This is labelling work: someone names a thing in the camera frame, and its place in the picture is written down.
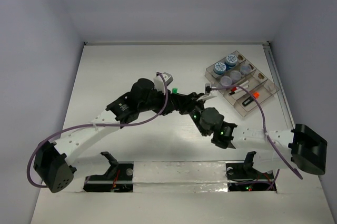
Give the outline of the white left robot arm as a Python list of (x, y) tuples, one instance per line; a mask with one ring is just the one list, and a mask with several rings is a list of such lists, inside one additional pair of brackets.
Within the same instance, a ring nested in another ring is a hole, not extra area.
[(147, 124), (165, 115), (169, 106), (172, 75), (157, 73), (153, 80), (141, 78), (131, 90), (107, 105), (90, 123), (56, 132), (38, 144), (26, 170), (29, 183), (52, 193), (64, 190), (84, 169), (77, 158), (122, 128)]

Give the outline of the clear plastic organizer tray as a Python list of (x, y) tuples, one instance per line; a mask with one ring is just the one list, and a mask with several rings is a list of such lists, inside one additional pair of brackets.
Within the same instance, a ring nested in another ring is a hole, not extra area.
[[(279, 90), (279, 87), (277, 85), (275, 85), (267, 76), (265, 76), (255, 65), (253, 65), (249, 60), (246, 59), (246, 57), (243, 56), (243, 54), (241, 54), (239, 51), (234, 51), (230, 54), (234, 54), (237, 57), (237, 64), (234, 68), (230, 69), (229, 71), (226, 70), (226, 72), (218, 77), (218, 78), (214, 78), (212, 76), (212, 71), (213, 71), (213, 67), (214, 64), (212, 64), (211, 66), (206, 68), (205, 71), (205, 77), (206, 79), (208, 79), (208, 81), (216, 86), (216, 87), (223, 87), (220, 84), (220, 79), (223, 76), (229, 76), (230, 77), (230, 72), (233, 70), (237, 70), (240, 71), (240, 66), (243, 64), (248, 64), (251, 67), (251, 73), (249, 75), (243, 76), (242, 78), (236, 82), (232, 84), (235, 85), (240, 85), (243, 82), (245, 82), (246, 80), (249, 80), (249, 88), (247, 88), (246, 90), (248, 90), (251, 94), (254, 92), (258, 92), (260, 94), (259, 98), (257, 99), (257, 101), (261, 104), (264, 101), (266, 101), (268, 98), (270, 98), (271, 96), (275, 95), (277, 93), (277, 91)], [(224, 58), (220, 59), (217, 62), (223, 62), (225, 61), (225, 58), (227, 56), (225, 56)], [(242, 105), (242, 102), (249, 97), (249, 95), (245, 92), (245, 91), (241, 91), (239, 93), (236, 93), (234, 95), (230, 95), (231, 89), (221, 89), (219, 90), (219, 93), (221, 94), (221, 96), (223, 96), (230, 105), (232, 105), (241, 116), (246, 116), (247, 114), (249, 114), (254, 108), (257, 108), (257, 104), (254, 102), (252, 102), (251, 104), (249, 104), (248, 106), (244, 107)]]

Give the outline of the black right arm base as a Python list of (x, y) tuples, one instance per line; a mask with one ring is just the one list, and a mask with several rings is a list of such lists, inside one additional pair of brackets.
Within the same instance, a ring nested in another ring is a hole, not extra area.
[(256, 152), (249, 152), (242, 162), (226, 163), (225, 176), (229, 192), (277, 191), (274, 174), (261, 173), (253, 168)]

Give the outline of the clear jar of clips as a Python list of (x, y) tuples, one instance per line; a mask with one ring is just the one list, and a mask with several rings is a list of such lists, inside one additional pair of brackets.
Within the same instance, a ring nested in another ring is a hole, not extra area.
[(221, 84), (223, 87), (231, 86), (231, 85), (232, 85), (232, 79), (231, 79), (229, 76), (223, 76), (223, 77), (221, 77), (221, 79), (220, 79), (220, 84)]
[(233, 83), (236, 83), (242, 78), (242, 74), (240, 71), (233, 70), (230, 72), (230, 78), (232, 79)]
[(240, 73), (243, 76), (249, 75), (251, 73), (251, 67), (248, 64), (243, 64), (240, 66)]

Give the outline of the blue cleaning gel jar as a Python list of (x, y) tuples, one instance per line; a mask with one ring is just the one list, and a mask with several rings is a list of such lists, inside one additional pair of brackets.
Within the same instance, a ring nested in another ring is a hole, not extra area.
[(218, 78), (226, 72), (226, 64), (223, 62), (217, 62), (214, 64), (212, 76)]
[(224, 61), (226, 65), (226, 70), (229, 71), (230, 69), (234, 68), (237, 64), (237, 57), (234, 54), (229, 54)]

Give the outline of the orange highlighter black body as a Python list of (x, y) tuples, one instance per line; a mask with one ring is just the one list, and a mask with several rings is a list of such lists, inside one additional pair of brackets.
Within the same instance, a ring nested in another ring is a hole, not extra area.
[(243, 102), (242, 102), (242, 105), (244, 107), (248, 106), (249, 104), (251, 104), (252, 102), (254, 102), (255, 100), (257, 100), (256, 98), (254, 98), (253, 96), (253, 93), (248, 97), (246, 98)]

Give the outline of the red capped white marker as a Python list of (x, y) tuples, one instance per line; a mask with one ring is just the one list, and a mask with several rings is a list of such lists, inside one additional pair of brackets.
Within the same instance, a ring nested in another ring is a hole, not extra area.
[(249, 80), (246, 80), (245, 82), (243, 82), (242, 84), (238, 85), (237, 87), (234, 87), (231, 89), (231, 92), (239, 92), (239, 91), (242, 91), (242, 89), (240, 87), (243, 87), (243, 88), (248, 88), (249, 87)]

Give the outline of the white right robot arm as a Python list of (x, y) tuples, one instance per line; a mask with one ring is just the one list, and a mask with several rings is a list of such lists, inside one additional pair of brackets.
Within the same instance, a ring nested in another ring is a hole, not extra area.
[(296, 124), (291, 130), (267, 131), (226, 122), (216, 108), (205, 108), (208, 96), (180, 95), (182, 104), (177, 108), (188, 114), (203, 136), (221, 149), (246, 149), (247, 162), (242, 171), (254, 178), (260, 172), (291, 169), (297, 176), (300, 171), (321, 176), (326, 170), (328, 143), (305, 124)]

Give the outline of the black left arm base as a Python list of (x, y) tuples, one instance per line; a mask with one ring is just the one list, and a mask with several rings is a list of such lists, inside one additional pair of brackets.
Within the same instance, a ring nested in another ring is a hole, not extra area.
[(85, 178), (85, 192), (133, 192), (133, 162), (119, 163), (109, 152), (101, 152), (108, 160), (109, 168), (104, 174), (95, 174)]

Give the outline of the orange highlighter cap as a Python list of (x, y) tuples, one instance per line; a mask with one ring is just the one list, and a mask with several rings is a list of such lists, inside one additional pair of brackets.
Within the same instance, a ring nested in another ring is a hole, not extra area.
[(258, 92), (253, 93), (254, 98), (258, 99), (260, 94)]

